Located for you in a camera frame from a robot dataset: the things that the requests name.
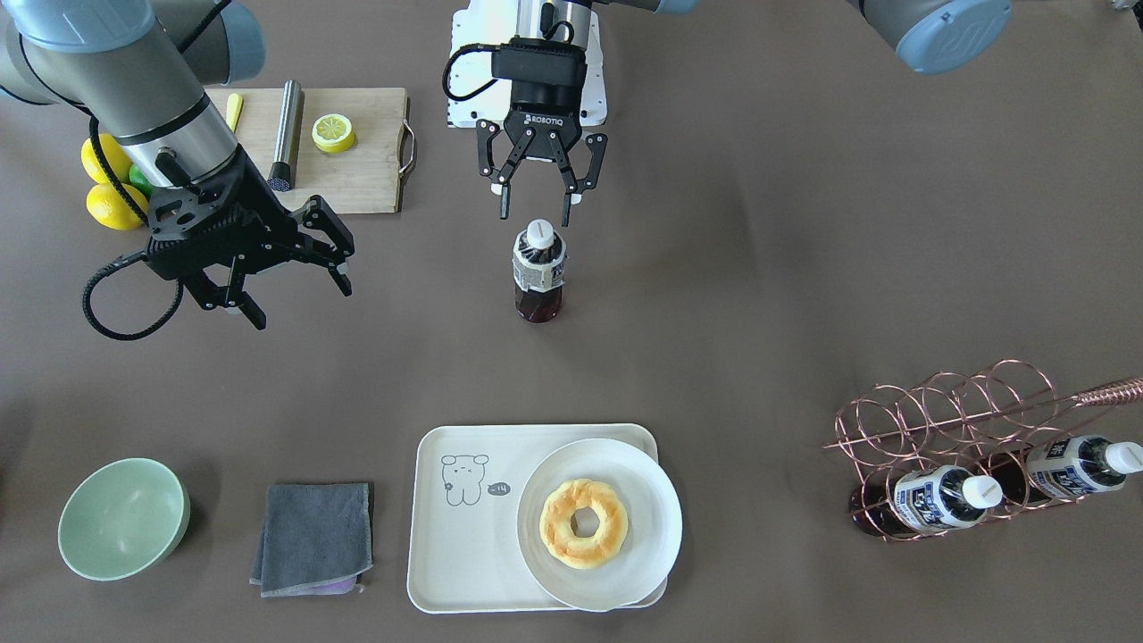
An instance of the gray tabletop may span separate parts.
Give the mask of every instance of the gray tabletop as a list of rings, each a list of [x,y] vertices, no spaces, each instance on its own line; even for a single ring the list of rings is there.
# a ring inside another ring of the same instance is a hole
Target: gray tabletop
[[[559,216],[550,166],[513,215],[445,126],[463,2],[250,0],[248,87],[407,87],[421,160],[397,215],[351,216],[349,298],[297,264],[248,280],[270,318],[186,304],[154,337],[91,331],[80,289],[141,231],[83,211],[86,120],[0,103],[0,638],[6,641],[1130,640],[1143,485],[944,539],[847,524],[833,415],[876,383],[1026,360],[1064,392],[1143,375],[1143,37],[1102,1],[1017,2],[985,55],[904,67],[845,0],[602,7],[610,116],[598,190],[561,230],[565,308],[517,316],[513,234]],[[146,82],[149,70],[139,71]],[[143,267],[98,310],[145,325]],[[1100,425],[1138,439],[1140,411]],[[637,423],[685,537],[650,609],[427,616],[405,588],[418,441],[441,425]],[[169,465],[193,501],[175,554],[73,574],[55,529],[110,461]],[[247,585],[269,485],[371,481],[368,589],[264,601]]]

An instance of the towel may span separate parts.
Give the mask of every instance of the towel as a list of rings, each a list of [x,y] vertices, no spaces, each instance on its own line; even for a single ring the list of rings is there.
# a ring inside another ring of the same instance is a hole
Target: towel
[[[278,484],[266,491],[250,572],[263,598],[345,594],[370,568],[367,483]]]

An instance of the bowl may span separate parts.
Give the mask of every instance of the bowl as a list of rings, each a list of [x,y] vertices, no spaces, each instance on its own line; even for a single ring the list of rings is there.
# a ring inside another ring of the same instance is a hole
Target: bowl
[[[83,481],[59,516],[59,555],[79,576],[119,580],[170,554],[186,533],[191,503],[161,463],[129,458]]]
[[[628,537],[615,558],[593,570],[572,569],[539,538],[544,501],[565,481],[591,479],[615,490],[628,511]],[[523,485],[517,541],[536,582],[557,601],[606,612],[655,592],[674,566],[682,542],[682,511],[670,479],[650,456],[625,442],[583,440],[544,459]]]

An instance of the bagel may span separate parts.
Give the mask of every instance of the bagel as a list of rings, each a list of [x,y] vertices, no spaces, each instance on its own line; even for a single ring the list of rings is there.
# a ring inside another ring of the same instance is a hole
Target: bagel
[[[572,520],[580,509],[599,516],[599,529],[578,537]],[[614,558],[628,537],[628,511],[607,483],[578,479],[549,495],[539,515],[539,538],[547,552],[569,568],[592,570]]]

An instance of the wire bottle holder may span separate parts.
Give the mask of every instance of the wire bottle holder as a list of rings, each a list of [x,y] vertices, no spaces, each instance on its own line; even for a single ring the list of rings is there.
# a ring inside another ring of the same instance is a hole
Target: wire bottle holder
[[[1042,371],[1016,360],[1004,360],[975,376],[937,373],[904,389],[878,385],[846,404],[834,419],[837,442],[857,471],[850,519],[869,521],[887,542],[912,541],[935,535],[901,536],[882,530],[872,509],[892,511],[892,483],[919,469],[958,465],[991,474],[998,467],[1018,467],[1026,480],[1020,452],[1080,429],[1117,408],[1143,401],[1143,378],[1120,380],[1061,397]],[[1005,498],[984,521],[1007,521],[1025,512],[1078,501]]]

